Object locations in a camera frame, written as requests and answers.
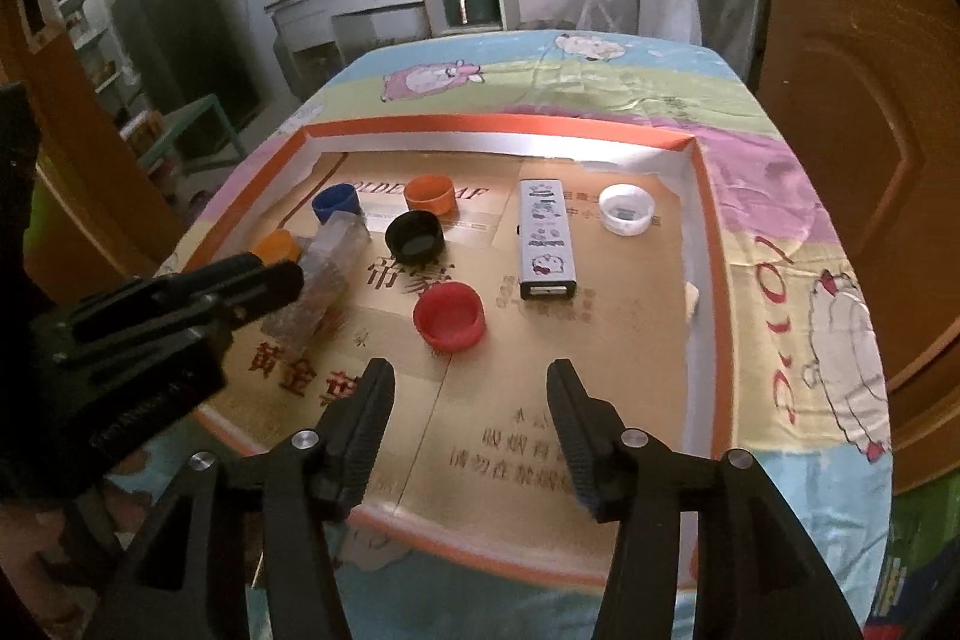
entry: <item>black bottle cap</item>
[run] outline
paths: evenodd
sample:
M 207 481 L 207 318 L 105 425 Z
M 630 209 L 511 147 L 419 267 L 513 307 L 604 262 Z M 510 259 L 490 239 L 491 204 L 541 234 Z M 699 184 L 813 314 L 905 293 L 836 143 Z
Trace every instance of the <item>black bottle cap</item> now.
M 443 252 L 443 226 L 437 215 L 426 210 L 403 213 L 387 226 L 387 247 L 402 265 L 420 266 Z

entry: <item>clear plastic bottle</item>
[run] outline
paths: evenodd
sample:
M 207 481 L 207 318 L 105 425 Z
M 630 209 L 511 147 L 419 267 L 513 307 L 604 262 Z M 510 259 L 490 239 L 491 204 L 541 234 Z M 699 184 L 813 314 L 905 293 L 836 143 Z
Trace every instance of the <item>clear plastic bottle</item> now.
M 292 304 L 267 316 L 261 327 L 277 340 L 288 365 L 304 355 L 320 319 L 347 290 L 350 270 L 369 241 L 363 215 L 335 212 L 301 255 L 304 290 Z

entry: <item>table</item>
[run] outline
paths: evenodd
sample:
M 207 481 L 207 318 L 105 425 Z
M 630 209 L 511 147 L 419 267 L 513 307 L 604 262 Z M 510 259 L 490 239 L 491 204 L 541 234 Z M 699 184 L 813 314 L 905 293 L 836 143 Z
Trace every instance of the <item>table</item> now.
M 709 50 L 614 34 L 530 31 L 372 52 L 237 167 L 164 268 L 186 263 L 253 175 L 305 124 L 440 112 L 589 116 L 699 140 L 731 292 L 731 444 L 760 459 L 862 623 L 880 574 L 892 464 L 869 314 L 799 162 Z M 387 626 L 439 637 L 454 621 L 486 627 L 477 636 L 496 636 L 497 626 L 562 636 L 558 621 L 572 627 L 569 636 L 589 636 L 598 605 L 589 595 L 507 588 L 502 579 L 419 552 L 373 573 L 344 567 L 339 579 L 347 617 L 356 615 L 368 629 L 354 629 L 358 637 L 383 636 Z M 402 588 L 416 579 L 437 590 L 426 596 Z M 464 590 L 476 589 L 483 597 L 462 599 Z M 376 616 L 363 610 L 370 600 L 383 605 Z M 692 626 L 692 606 L 690 592 L 678 595 L 680 636 Z

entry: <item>bottle cap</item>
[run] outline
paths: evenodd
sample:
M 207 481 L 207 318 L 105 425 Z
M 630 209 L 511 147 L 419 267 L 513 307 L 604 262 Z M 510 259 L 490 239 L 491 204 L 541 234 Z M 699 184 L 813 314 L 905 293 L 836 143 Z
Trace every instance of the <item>bottle cap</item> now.
M 621 237 L 642 234 L 654 217 L 654 197 L 635 185 L 611 185 L 603 189 L 599 206 L 600 223 Z
M 414 326 L 430 347 L 456 353 L 480 341 L 487 319 L 474 289 L 464 283 L 437 283 L 416 301 Z
M 264 265 L 269 266 L 271 263 L 280 261 L 298 261 L 301 249 L 289 231 L 278 228 L 277 231 L 271 231 L 260 242 L 253 245 L 251 253 Z
M 340 183 L 331 185 L 323 189 L 310 202 L 313 207 L 313 214 L 317 215 L 320 223 L 326 223 L 330 220 L 330 215 L 335 212 L 354 213 L 360 215 L 360 196 L 357 196 L 357 189 L 349 183 Z
M 394 258 L 405 266 L 420 266 L 443 252 L 443 227 L 425 210 L 403 213 L 387 226 L 383 239 Z
M 426 210 L 434 215 L 445 215 L 457 206 L 453 180 L 446 175 L 414 177 L 403 189 L 403 198 L 411 210 Z

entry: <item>red bottle cap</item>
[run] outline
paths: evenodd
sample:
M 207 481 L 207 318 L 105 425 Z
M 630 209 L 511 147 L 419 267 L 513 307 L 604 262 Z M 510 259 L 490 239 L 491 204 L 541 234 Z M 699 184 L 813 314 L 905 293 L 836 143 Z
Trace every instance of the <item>red bottle cap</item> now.
M 487 321 L 474 289 L 463 283 L 438 283 L 416 302 L 414 326 L 430 347 L 456 353 L 480 341 Z

